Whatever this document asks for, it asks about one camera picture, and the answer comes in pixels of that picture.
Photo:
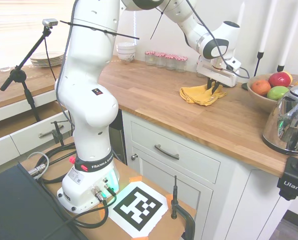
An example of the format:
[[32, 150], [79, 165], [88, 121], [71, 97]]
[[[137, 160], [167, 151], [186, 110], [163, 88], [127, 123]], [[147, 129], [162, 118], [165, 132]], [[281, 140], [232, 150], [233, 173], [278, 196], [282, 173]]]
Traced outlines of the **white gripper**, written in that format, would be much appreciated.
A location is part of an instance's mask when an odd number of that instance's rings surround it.
[[199, 61], [196, 70], [199, 74], [208, 77], [206, 87], [207, 90], [212, 87], [213, 81], [215, 80], [212, 94], [216, 92], [217, 88], [220, 86], [220, 83], [231, 88], [235, 87], [238, 83], [238, 77], [235, 74], [226, 69], [216, 69], [208, 61]]

